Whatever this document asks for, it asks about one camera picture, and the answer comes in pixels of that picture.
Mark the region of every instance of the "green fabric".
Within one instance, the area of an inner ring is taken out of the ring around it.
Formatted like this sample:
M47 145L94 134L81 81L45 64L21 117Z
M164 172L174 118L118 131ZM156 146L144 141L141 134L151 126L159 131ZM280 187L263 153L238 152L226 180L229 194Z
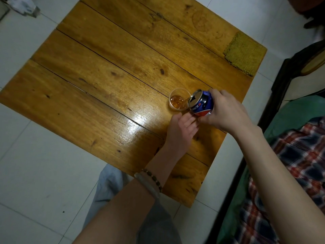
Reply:
M325 116L325 98L306 96L293 100L278 111L264 132L264 137L271 141L289 129L299 129L311 118L318 116ZM217 243L225 243L235 234L239 211L248 190L248 180L249 171L246 167L222 222Z

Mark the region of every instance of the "gray pants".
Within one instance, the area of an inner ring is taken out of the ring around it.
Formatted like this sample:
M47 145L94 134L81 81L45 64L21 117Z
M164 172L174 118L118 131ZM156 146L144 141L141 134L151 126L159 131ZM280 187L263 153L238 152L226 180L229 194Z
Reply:
M83 227L97 214L99 209L107 204L126 184L124 172L107 164L100 173L96 194L88 211ZM136 235L138 244L179 244L181 239L173 225L168 212L156 201Z

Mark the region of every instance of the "clear plastic cup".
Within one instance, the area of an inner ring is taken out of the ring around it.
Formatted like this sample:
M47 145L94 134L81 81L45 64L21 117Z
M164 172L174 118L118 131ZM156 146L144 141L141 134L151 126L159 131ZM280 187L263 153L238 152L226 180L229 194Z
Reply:
M183 111L189 108L191 94L184 88L176 88L169 95L169 106L173 110Z

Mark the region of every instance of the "tile floor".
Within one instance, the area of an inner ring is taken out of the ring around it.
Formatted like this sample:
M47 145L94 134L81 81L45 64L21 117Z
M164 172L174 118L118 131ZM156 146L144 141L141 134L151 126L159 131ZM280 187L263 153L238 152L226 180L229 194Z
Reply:
M37 18L0 22L0 90L78 0L34 0ZM268 48L244 99L258 122L283 59L312 43L313 30L287 0L197 0ZM242 153L227 135L191 209L162 196L183 243L208 236ZM79 234L105 162L0 104L2 243L70 244Z

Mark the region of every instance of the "yellow woven coaster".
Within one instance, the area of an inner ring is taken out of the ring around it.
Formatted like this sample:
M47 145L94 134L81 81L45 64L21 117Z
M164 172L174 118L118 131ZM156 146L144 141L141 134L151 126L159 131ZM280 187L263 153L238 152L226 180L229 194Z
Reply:
M242 32L237 32L224 51L225 59L244 73L254 76L266 48Z

